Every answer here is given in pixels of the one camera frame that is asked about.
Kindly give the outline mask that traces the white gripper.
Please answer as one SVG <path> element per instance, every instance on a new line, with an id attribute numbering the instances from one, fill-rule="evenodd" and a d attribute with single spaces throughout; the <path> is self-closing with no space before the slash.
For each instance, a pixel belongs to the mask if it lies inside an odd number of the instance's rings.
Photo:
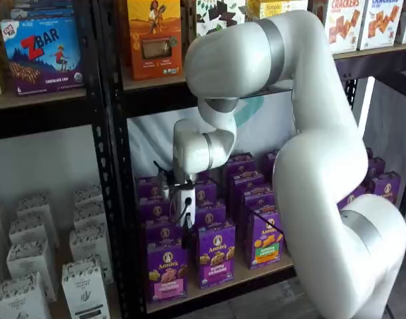
<path id="1" fill-rule="evenodd" d="M 196 196 L 194 186 L 180 186 L 173 195 L 172 221 L 183 227 L 182 248 L 188 249 L 195 224 Z"/>

